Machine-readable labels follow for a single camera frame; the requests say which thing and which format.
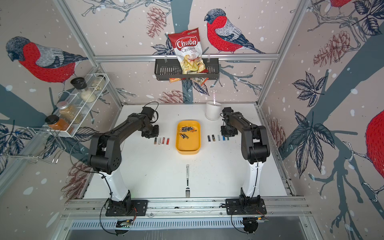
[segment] chip bag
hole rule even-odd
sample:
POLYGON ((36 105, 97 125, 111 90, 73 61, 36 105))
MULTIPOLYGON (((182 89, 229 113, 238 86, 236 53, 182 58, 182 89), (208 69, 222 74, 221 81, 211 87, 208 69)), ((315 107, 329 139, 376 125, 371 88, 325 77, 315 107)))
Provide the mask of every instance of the chip bag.
POLYGON ((168 34, 169 40, 175 50, 183 74, 206 73, 201 55, 199 29, 187 30, 182 33, 168 34))

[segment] white cup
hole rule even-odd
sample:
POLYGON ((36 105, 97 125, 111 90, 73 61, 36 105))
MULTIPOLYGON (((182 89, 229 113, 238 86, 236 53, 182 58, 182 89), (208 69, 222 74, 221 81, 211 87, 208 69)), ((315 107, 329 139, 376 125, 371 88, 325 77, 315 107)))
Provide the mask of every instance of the white cup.
POLYGON ((207 102, 205 105, 205 116, 209 120, 216 120, 220 117, 222 107, 220 103, 213 103, 212 101, 207 102))

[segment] glass jar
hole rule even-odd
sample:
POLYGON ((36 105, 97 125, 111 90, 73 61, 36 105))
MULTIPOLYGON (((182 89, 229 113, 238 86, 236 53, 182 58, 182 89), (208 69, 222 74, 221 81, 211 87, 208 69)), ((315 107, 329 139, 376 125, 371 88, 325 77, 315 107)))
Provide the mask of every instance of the glass jar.
POLYGON ((102 90, 105 85, 105 78, 103 75, 99 75, 96 77, 95 80, 92 82, 92 87, 95 88, 95 90, 102 90))
POLYGON ((56 106, 59 109, 60 116, 67 120, 67 122, 72 122, 75 124, 81 123, 82 116, 81 114, 77 115, 76 114, 79 112, 77 108, 69 104, 66 101, 61 101, 56 104, 56 106))
POLYGON ((74 78, 71 80, 71 84, 79 90, 79 95, 84 102, 91 103, 96 100, 96 95, 93 94, 93 90, 87 88, 84 78, 74 78))
POLYGON ((71 127, 69 123, 54 114, 46 117, 45 122, 53 130, 67 131, 69 134, 71 134, 73 131, 73 127, 71 127))

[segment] red bird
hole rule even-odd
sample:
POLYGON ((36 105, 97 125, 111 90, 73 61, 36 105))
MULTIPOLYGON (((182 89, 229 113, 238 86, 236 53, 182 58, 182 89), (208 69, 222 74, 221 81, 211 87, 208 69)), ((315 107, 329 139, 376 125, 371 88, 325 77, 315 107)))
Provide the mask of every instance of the red bird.
POLYGON ((63 91, 65 81, 74 75, 76 66, 88 59, 59 48, 44 47, 21 36, 9 40, 6 49, 12 61, 18 60, 38 79, 49 83, 63 83, 63 91))
POLYGON ((215 8, 210 10, 204 18, 207 21, 207 35, 209 42, 218 49, 218 52, 234 52, 239 49, 251 49, 258 53, 262 51, 255 48, 250 43, 241 30, 235 27, 222 9, 215 8))
MULTIPOLYGON (((321 0, 321 1, 318 1, 317 3, 315 3, 314 5, 317 5, 321 2, 324 2, 324 1, 327 1, 327 2, 330 2, 331 3, 331 7, 338 7, 339 8, 339 14, 337 14, 336 17, 338 17, 339 15, 343 15, 344 13, 340 12, 340 8, 344 5, 346 5, 347 3, 349 3, 350 1, 352 0, 321 0)), ((331 8, 329 8, 329 10, 325 13, 324 16, 328 16, 328 12, 331 10, 331 8)))
MULTIPOLYGON (((354 154, 368 159, 373 164, 375 169, 379 172, 379 174, 384 177, 384 111, 372 118, 372 120, 367 126, 365 136, 367 145, 366 154, 356 153, 352 150, 352 146, 349 142, 344 142, 348 144, 352 153, 352 156, 348 159, 348 161, 352 161, 354 154)), ((373 190, 368 183, 363 182, 363 184, 369 187, 369 189, 375 195, 375 199, 371 200, 373 202, 377 202, 377 195, 379 192, 384 190, 384 186, 382 186, 378 190, 373 190)))

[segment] black lid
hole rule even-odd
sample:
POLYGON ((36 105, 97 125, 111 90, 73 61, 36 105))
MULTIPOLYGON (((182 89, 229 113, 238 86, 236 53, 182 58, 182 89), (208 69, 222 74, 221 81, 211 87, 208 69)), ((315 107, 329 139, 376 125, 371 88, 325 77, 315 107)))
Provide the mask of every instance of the black lid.
POLYGON ((84 78, 74 78, 71 80, 71 84, 78 90, 84 89, 87 87, 87 83, 84 78))
POLYGON ((57 123, 57 121, 59 121, 59 117, 57 115, 49 115, 48 117, 45 118, 45 122, 47 124, 54 124, 54 123, 57 123))

